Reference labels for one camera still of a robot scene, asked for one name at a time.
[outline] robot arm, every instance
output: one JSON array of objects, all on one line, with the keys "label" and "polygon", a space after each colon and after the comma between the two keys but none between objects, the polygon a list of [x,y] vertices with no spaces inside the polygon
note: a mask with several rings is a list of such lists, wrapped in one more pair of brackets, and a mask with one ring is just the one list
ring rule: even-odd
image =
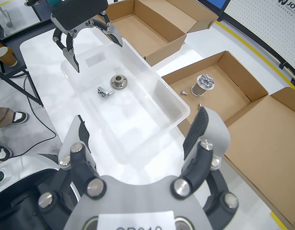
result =
[{"label": "robot arm", "polygon": [[[51,20],[57,27],[53,41],[77,72],[79,64],[75,58],[73,39],[82,29],[97,27],[122,47],[122,38],[106,14],[107,0],[47,0],[47,2],[51,5]],[[96,15],[102,16],[105,23],[95,20]],[[62,33],[67,35],[66,46],[61,43]]]},{"label": "robot arm", "polygon": [[[88,131],[76,116],[59,153],[58,177],[47,190],[40,190],[38,206],[44,219],[54,230],[96,229],[101,214],[173,211],[178,230],[224,229],[236,213],[238,200],[229,192],[220,170],[212,169],[216,150],[207,131],[219,121],[214,114],[204,107],[197,114],[184,142],[186,158],[180,176],[167,176],[149,185],[129,185],[99,176],[88,148]],[[199,124],[204,124],[201,131]],[[207,134],[210,140],[203,138]],[[202,208],[193,193],[204,180],[211,196]],[[81,194],[72,212],[61,196],[61,187],[71,181]]]}]

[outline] khaki pants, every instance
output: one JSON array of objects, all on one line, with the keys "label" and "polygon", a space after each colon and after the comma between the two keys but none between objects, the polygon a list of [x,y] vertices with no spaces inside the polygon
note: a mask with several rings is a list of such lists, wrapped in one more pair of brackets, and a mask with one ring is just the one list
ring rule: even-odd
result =
[{"label": "khaki pants", "polygon": [[0,107],[0,128],[11,124],[13,114],[14,112],[11,109]]}]

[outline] black cable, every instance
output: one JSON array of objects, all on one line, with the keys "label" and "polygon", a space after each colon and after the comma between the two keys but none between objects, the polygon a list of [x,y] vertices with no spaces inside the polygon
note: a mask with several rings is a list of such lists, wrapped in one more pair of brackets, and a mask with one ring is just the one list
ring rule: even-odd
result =
[{"label": "black cable", "polygon": [[[27,79],[27,76],[26,76],[26,78],[24,79],[24,84],[23,84],[23,88],[24,88],[24,90],[25,90],[25,82],[26,82],[26,79]],[[20,154],[20,155],[15,155],[15,156],[11,156],[11,157],[9,157],[9,158],[0,159],[0,161],[6,161],[6,160],[11,159],[11,158],[16,158],[16,157],[22,156],[22,155],[26,154],[29,150],[31,150],[32,148],[34,148],[35,146],[39,145],[40,143],[45,142],[45,141],[48,141],[48,140],[50,140],[50,139],[54,139],[54,138],[56,137],[56,133],[55,133],[51,128],[47,127],[47,126],[46,126],[46,125],[45,125],[45,124],[44,124],[44,123],[43,123],[43,122],[37,117],[37,115],[35,114],[35,112],[34,112],[34,110],[33,110],[33,108],[32,108],[32,105],[31,105],[31,103],[30,103],[29,98],[28,98],[28,97],[26,97],[26,98],[27,98],[27,100],[28,100],[28,103],[29,103],[30,109],[31,109],[31,111],[33,112],[34,116],[39,120],[39,122],[40,122],[41,124],[43,124],[48,130],[50,130],[50,131],[54,134],[54,136],[53,136],[52,138],[45,139],[45,140],[43,140],[43,141],[40,141],[40,142],[36,143],[35,145],[33,145],[32,147],[30,147],[28,150],[26,150],[24,153],[22,153],[22,154]]]}]

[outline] white label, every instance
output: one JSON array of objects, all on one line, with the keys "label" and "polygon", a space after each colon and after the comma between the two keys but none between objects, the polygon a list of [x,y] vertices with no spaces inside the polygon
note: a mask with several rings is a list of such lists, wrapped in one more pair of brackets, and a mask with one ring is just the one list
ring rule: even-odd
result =
[{"label": "white label", "polygon": [[173,211],[100,214],[97,230],[176,230]]}]

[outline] transparent plastic tray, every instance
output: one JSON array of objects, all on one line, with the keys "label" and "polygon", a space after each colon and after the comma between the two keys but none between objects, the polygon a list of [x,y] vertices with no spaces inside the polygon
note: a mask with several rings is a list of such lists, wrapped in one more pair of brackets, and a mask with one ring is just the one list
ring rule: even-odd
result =
[{"label": "transparent plastic tray", "polygon": [[[121,164],[190,114],[189,106],[125,39],[123,48],[110,43],[76,59],[80,73],[67,60],[61,70]],[[110,79],[115,75],[127,78],[126,88],[102,98],[97,88],[113,90]]]}]

